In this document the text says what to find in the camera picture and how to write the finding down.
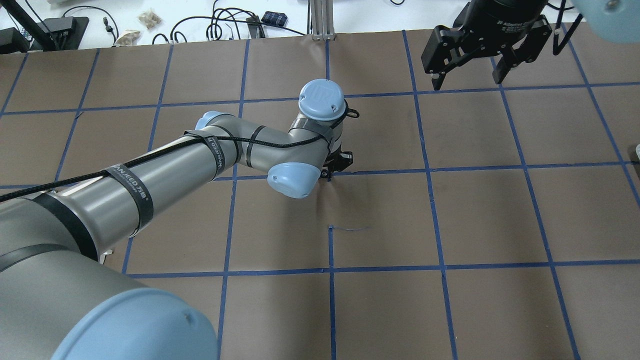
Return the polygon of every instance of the black strap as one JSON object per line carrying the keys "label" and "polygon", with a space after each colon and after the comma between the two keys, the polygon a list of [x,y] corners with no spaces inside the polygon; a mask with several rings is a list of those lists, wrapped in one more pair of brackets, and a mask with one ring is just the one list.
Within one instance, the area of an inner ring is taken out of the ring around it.
{"label": "black strap", "polygon": [[[224,127],[222,127],[220,125],[209,125],[209,126],[217,127],[218,129],[221,129],[222,131],[226,132],[227,135],[233,136],[231,131],[225,129]],[[236,146],[236,161],[234,162],[234,164],[236,164],[238,161],[240,161],[240,148],[238,147],[238,142],[234,142],[234,145]]]}
{"label": "black strap", "polygon": [[[251,140],[255,140],[258,137],[258,133],[260,133],[260,131],[262,129],[264,129],[266,126],[264,125],[260,125],[258,126],[258,128],[253,132],[253,134],[251,135]],[[248,167],[252,167],[251,166],[251,150],[253,149],[253,142],[250,142],[249,145],[246,146],[246,166]]]}
{"label": "black strap", "polygon": [[11,252],[7,252],[6,254],[0,256],[0,272],[3,272],[11,266],[16,265],[22,260],[26,260],[32,256],[58,250],[68,250],[68,248],[60,244],[45,243],[25,246],[19,249],[15,249]]}
{"label": "black strap", "polygon": [[138,228],[131,234],[131,236],[135,236],[138,231],[144,229],[154,217],[154,201],[151,199],[151,194],[149,194],[149,190],[142,180],[125,165],[117,164],[105,170],[113,179],[127,189],[133,201],[136,203],[139,219]]}
{"label": "black strap", "polygon": [[67,228],[71,237],[76,241],[80,254],[98,261],[98,251],[95,248],[91,234],[89,234],[89,230],[86,229],[82,220],[73,211],[58,199],[46,193],[38,195],[31,201],[48,210]]}
{"label": "black strap", "polygon": [[204,144],[211,150],[211,153],[216,158],[216,174],[213,176],[213,179],[225,170],[225,154],[220,147],[220,142],[214,135],[201,130],[187,130],[183,136],[202,138]]}

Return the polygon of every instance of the white floor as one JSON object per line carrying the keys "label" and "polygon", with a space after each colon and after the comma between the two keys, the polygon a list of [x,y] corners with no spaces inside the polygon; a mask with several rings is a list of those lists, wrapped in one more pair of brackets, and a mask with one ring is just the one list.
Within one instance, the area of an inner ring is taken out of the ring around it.
{"label": "white floor", "polygon": [[[24,0],[18,0],[29,14]],[[138,45],[151,44],[157,33],[167,34],[173,25],[189,16],[211,16],[213,0],[68,0],[60,4],[49,4],[46,0],[30,0],[41,18],[60,17],[62,13],[77,5],[98,6],[109,11],[115,18],[120,33],[124,30],[140,30],[142,36]],[[443,24],[451,26],[467,0],[405,0],[401,6],[391,4],[389,0],[334,0],[335,30],[337,33],[359,33],[372,31],[393,31],[401,29],[430,29]],[[258,16],[265,11],[284,12],[289,17],[288,28],[306,32],[307,0],[219,0],[217,7],[238,7],[250,10]],[[164,20],[150,31],[138,21],[140,13],[153,8]],[[550,22],[555,22],[557,12],[547,8],[544,12]],[[89,27],[81,43],[82,49],[108,47],[113,42],[102,24],[104,13],[98,10],[73,11],[69,15],[90,18]],[[572,21],[574,12],[568,12],[565,21]],[[208,20],[188,20],[178,30],[192,41],[205,41],[205,28]],[[228,27],[223,26],[224,37],[231,37]],[[0,29],[13,27],[5,9],[0,9]],[[248,38],[246,25],[240,24],[242,38]],[[269,28],[267,37],[285,37],[295,35],[281,29]]]}

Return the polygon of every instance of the blue joint cap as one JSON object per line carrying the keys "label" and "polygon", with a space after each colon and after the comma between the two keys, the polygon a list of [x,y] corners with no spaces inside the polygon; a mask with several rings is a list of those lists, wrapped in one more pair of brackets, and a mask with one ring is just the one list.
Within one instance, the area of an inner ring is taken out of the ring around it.
{"label": "blue joint cap", "polygon": [[320,169],[306,163],[281,163],[269,169],[267,183],[279,193],[294,199],[311,194],[320,178]]}
{"label": "blue joint cap", "polygon": [[309,81],[300,91],[300,112],[316,121],[337,120],[347,110],[340,85],[327,79]]}
{"label": "blue joint cap", "polygon": [[216,117],[219,117],[220,115],[231,115],[231,114],[221,113],[220,111],[207,111],[206,113],[204,113],[204,115],[202,115],[200,120],[198,120],[198,122],[196,123],[195,129],[201,130],[203,127],[209,125],[211,120],[215,119]]}

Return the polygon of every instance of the silver robotic arm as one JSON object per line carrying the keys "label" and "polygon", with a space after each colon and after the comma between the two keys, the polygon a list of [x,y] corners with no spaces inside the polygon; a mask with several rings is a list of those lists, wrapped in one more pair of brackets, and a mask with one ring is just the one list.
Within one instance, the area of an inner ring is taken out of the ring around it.
{"label": "silver robotic arm", "polygon": [[275,190],[295,198],[309,195],[323,167],[348,166],[342,121],[357,111],[339,86],[311,81],[299,106],[288,133],[211,111],[130,166],[0,203],[2,358],[216,358],[203,314],[95,260],[236,163],[267,172]]}

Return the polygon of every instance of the gray strap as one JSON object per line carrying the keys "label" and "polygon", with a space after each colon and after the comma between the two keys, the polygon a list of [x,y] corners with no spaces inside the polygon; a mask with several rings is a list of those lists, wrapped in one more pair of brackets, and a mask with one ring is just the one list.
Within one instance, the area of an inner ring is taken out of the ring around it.
{"label": "gray strap", "polygon": [[207,131],[201,130],[187,130],[184,132],[183,136],[190,136],[193,138],[202,138],[204,140],[204,144],[209,148],[211,154],[216,158],[216,175],[213,179],[221,174],[225,170],[225,153],[222,151],[222,147],[220,147],[220,142],[218,139],[208,133]]}
{"label": "gray strap", "polygon": [[58,250],[68,250],[68,248],[60,244],[44,243],[25,246],[19,249],[15,249],[14,251],[7,252],[6,254],[0,256],[0,272],[3,272],[11,266],[16,265],[22,260],[26,260],[32,256]]}
{"label": "gray strap", "polygon": [[105,170],[113,179],[127,189],[133,201],[136,202],[140,221],[138,222],[138,228],[131,234],[131,236],[135,236],[138,231],[144,229],[154,217],[154,201],[151,199],[151,194],[149,194],[149,190],[142,180],[125,165],[117,164]]}

